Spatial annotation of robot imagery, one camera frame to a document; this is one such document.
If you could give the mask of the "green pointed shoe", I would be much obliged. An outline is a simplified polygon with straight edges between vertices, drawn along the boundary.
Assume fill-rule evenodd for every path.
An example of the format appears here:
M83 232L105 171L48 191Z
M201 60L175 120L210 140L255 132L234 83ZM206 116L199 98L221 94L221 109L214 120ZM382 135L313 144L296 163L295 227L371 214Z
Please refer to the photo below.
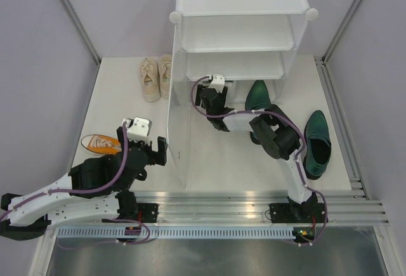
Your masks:
M246 102L246 110L271 110L270 94L264 80L257 80L251 86Z
M308 119L304 136L307 143L303 160L306 177L318 180L326 172L332 153L328 123L321 110L314 111Z

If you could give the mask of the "beige sneaker right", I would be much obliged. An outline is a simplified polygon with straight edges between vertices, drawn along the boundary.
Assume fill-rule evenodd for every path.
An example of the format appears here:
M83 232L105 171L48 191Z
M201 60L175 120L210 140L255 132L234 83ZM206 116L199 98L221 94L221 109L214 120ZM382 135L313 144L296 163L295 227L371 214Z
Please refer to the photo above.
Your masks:
M170 93L171 73L172 73L172 55L162 55L159 60L159 80L161 97L168 99Z

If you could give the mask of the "aluminium mounting rail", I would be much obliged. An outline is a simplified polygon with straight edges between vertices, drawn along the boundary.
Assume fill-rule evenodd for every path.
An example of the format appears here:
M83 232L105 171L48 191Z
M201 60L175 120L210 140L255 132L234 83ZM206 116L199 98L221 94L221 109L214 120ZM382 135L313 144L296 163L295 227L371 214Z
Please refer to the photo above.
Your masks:
M260 225L269 223L265 211L271 203L286 203L287 197L272 192L142 192L138 202L159 206L157 222L165 225ZM328 225L388 226L383 203L361 195L327 196Z

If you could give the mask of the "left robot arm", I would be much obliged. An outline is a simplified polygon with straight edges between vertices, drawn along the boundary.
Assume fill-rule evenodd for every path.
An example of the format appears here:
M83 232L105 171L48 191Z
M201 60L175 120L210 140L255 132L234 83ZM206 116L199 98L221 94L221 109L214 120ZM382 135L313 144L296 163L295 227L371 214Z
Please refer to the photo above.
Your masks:
M130 190L147 178L147 166L165 166L167 141L158 137L158 149L140 135L117 129L120 149L114 154L86 159L59 180L29 195L1 197L1 236L16 241L38 238L51 228L82 222L137 225L151 218Z

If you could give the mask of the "right aluminium frame post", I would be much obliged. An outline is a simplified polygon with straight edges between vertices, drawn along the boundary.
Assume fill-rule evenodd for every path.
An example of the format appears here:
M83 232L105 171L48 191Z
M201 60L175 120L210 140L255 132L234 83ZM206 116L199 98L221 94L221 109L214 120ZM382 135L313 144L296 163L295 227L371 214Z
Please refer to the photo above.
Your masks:
M331 43L329 44L326 52L324 53L323 57L321 58L322 63L327 63L328 60L331 58L333 52L336 50L341 38L343 37L346 29L349 27L350 22L353 20L355 14L361 7L363 0L352 0L350 7L348 8L344 18L342 19L334 37L332 38Z

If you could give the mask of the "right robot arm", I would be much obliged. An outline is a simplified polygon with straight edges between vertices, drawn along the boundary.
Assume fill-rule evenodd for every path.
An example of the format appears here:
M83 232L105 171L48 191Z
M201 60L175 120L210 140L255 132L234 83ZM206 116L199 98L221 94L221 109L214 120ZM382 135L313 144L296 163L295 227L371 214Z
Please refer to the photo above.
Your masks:
M272 223L327 223L327 203L324 195L311 188L305 178L301 154L306 140L288 116L270 101L263 80L254 81L246 98L245 110L228 108L228 88L214 77L195 82L190 92L194 109L204 115L218 131L247 131L251 141L260 145L275 159L288 186L286 203L269 205Z

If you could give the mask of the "clear cabinet door panel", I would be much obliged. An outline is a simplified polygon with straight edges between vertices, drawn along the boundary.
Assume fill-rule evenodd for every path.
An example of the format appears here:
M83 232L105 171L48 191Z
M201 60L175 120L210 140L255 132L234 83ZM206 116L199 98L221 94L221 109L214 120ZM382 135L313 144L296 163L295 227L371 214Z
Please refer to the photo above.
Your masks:
M190 135L190 81L182 44L182 23L175 25L171 85L167 115L167 137L181 183L187 187Z

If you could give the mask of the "beige sneaker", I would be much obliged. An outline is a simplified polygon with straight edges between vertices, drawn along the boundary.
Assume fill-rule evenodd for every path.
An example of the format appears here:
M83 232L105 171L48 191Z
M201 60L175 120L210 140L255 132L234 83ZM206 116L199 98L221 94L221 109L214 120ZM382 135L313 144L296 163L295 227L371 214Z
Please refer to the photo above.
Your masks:
M159 72L153 58L144 58L140 64L139 77L143 98L153 103L160 98Z
M159 60L159 80L161 97L168 99L170 93L171 73L172 73L172 55L162 55Z

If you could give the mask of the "orange sneaker upper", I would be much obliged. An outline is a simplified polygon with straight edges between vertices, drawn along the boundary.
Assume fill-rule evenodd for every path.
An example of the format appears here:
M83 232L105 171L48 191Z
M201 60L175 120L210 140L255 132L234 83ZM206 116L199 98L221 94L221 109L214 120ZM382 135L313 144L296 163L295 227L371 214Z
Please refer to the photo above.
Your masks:
M99 155L114 155L122 150L117 139L98 134L82 137L81 145L87 151Z

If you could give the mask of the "beige sneaker left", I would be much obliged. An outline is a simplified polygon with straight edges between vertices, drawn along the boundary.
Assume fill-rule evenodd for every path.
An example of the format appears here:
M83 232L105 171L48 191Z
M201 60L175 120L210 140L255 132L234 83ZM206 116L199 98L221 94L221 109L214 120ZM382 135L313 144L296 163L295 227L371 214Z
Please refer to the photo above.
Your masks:
M144 58L140 64L139 77L143 98L153 103L160 98L159 72L153 58Z

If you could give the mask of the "aluminium frame post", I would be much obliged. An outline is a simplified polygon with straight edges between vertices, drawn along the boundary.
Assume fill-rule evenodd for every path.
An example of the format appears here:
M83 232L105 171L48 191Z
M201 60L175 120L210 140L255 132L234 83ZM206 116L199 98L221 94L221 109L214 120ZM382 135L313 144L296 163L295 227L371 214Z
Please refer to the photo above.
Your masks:
M346 29L349 27L350 22L353 20L355 14L361 7L363 0L352 0L350 7L348 8L344 18L342 19L334 37L332 38L331 43L329 44L326 52L324 53L323 57L321 58L322 63L327 63L328 60L331 58L333 52L336 50L341 38L343 37Z
M85 46L86 50L92 57L95 65L97 67L100 66L102 60L96 51L94 44L92 43L88 33L86 32L86 29L84 28L76 10L74 9L72 3L70 0L59 0L61 5L63 6L64 11L66 12L69 20L71 21L73 27L75 28L75 31L77 32L78 36L80 37L83 45Z

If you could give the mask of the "white plastic shoe cabinet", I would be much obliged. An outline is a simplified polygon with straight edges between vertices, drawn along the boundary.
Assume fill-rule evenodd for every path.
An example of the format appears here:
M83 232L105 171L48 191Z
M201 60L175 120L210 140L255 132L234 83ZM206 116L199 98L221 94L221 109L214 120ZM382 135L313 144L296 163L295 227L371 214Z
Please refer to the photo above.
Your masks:
M171 103L188 105L192 83L212 74L266 80L278 100L317 17L308 0L176 0Z

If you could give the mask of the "left aluminium frame post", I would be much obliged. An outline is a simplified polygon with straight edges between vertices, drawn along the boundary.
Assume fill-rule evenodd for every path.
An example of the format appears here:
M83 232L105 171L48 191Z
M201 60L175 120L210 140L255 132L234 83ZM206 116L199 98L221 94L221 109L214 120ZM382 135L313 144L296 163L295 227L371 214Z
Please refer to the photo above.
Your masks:
M102 60L96 51L94 44L92 43L88 33L86 32L86 29L84 28L76 10L74 9L72 3L70 0L59 0L61 5L63 6L64 11L66 12L69 20L71 21L73 27L75 28L75 31L77 32L78 36L80 37L83 45L85 46L86 50L92 57L95 65L97 67L100 66Z

